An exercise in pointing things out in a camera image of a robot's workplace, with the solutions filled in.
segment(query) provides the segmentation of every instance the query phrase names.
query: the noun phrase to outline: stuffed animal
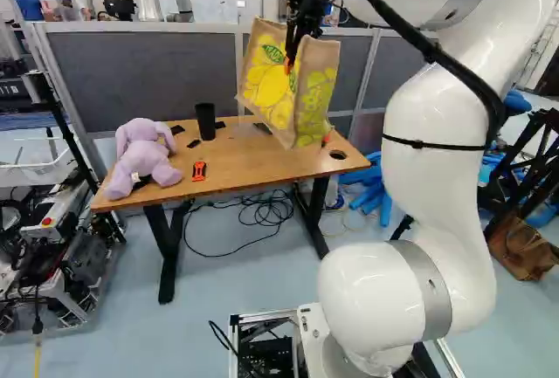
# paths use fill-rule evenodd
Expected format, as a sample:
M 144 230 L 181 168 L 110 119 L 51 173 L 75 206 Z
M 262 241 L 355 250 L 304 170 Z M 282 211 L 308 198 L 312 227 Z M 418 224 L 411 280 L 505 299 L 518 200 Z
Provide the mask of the stuffed animal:
M 135 177 L 151 175 L 162 187 L 179 183 L 183 173 L 169 164 L 169 151 L 176 152 L 175 138 L 162 122 L 136 118 L 116 130 L 116 158 L 105 196 L 114 201 L 130 195 Z M 158 142 L 163 138 L 165 145 Z

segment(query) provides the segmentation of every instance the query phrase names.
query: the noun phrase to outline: gray cubicle partition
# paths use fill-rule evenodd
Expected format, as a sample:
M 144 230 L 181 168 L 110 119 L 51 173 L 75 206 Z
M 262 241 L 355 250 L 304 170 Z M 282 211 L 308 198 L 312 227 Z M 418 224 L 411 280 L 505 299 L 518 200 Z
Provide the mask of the gray cubicle partition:
M 134 117 L 192 118 L 200 101 L 214 102 L 219 116 L 238 113 L 234 96 L 250 28 L 123 22 L 35 28 L 82 141 L 110 136 Z M 325 38 L 342 43 L 329 119 L 363 152 L 375 150 L 383 108 L 421 68 L 422 57 L 392 31 L 326 29 Z
M 70 32 L 49 40 L 88 133 L 139 117 L 191 119 L 198 102 L 215 103 L 217 116 L 237 114 L 234 34 Z

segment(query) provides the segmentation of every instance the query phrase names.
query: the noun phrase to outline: orange utility knife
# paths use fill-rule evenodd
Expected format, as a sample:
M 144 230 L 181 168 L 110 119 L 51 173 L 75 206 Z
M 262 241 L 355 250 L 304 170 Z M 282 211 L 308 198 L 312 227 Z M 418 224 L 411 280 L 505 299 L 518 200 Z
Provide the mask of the orange utility knife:
M 205 162 L 195 162 L 192 166 L 192 181 L 201 182 L 206 180 L 206 167 L 208 165 Z

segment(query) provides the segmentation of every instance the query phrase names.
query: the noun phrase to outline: plush elephant ear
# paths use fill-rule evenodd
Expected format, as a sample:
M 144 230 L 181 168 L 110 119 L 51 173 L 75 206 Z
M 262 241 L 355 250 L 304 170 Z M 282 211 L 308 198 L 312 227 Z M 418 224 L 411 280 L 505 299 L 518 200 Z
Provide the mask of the plush elephant ear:
M 119 160 L 128 148 L 128 134 L 124 126 L 119 127 L 114 135 L 116 138 L 116 159 Z
M 171 129 L 166 123 L 163 122 L 156 122 L 155 123 L 155 130 L 159 135 L 163 135 L 163 139 L 165 140 L 165 145 L 170 150 L 171 153 L 176 152 L 176 143 L 173 134 L 171 133 Z

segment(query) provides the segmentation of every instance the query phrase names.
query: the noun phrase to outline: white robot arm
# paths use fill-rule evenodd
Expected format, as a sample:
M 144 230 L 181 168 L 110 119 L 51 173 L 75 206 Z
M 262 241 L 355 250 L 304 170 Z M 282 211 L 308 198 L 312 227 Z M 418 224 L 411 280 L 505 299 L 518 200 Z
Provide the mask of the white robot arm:
M 556 0 L 384 0 L 502 98 Z M 343 0 L 385 24 L 367 0 Z M 331 334 L 363 372 L 388 376 L 412 345 L 471 329 L 493 310 L 493 264 L 480 226 L 477 183 L 488 112 L 437 63 L 392 97 L 382 169 L 395 203 L 415 219 L 410 240 L 356 244 L 323 260 L 318 291 Z M 463 149 L 417 148 L 406 141 Z

